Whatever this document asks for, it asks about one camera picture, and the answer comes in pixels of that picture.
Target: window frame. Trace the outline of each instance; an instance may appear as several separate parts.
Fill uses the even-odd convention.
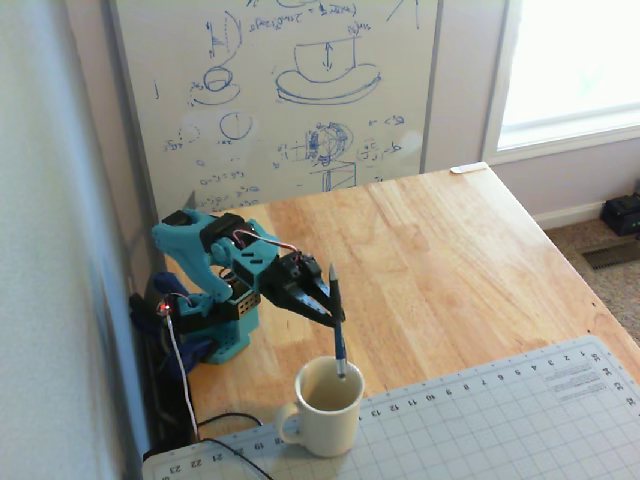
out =
[[[640,137],[640,103],[635,103],[507,127],[507,145],[499,150],[523,7],[523,0],[505,2],[481,160],[499,165]]]

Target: gray cutting mat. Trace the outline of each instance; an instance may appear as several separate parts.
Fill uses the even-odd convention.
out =
[[[640,479],[640,391],[587,336],[366,398],[357,444],[339,458],[285,445],[273,425],[220,440],[276,480]],[[201,443],[151,457],[143,477],[261,475]]]

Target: baseboard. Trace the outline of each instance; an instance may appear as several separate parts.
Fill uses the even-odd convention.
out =
[[[602,202],[588,203],[577,207],[565,208],[564,210],[534,215],[533,219],[540,228],[549,230],[551,228],[594,220],[600,216],[600,210],[602,210]]]

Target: wooden table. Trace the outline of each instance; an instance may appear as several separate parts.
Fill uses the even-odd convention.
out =
[[[592,333],[640,381],[640,350],[496,175],[448,171],[236,210],[340,275],[366,395]],[[175,263],[170,269],[181,273]],[[181,279],[187,287],[196,290]],[[263,300],[251,345],[190,374],[199,421],[270,422],[332,330]],[[217,436],[252,426],[225,419]]]

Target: robotic arm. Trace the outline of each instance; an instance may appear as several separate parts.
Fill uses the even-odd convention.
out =
[[[179,283],[155,279],[158,290],[175,294],[172,318],[178,332],[187,340],[211,339],[213,353],[205,356],[209,363],[224,363],[249,344],[249,333],[258,325],[260,295],[279,308],[335,326],[329,289],[315,258],[281,243],[254,220],[178,210],[156,225],[152,236],[204,292],[185,295]],[[280,257],[279,247],[292,252]],[[212,265],[232,273],[220,277]]]

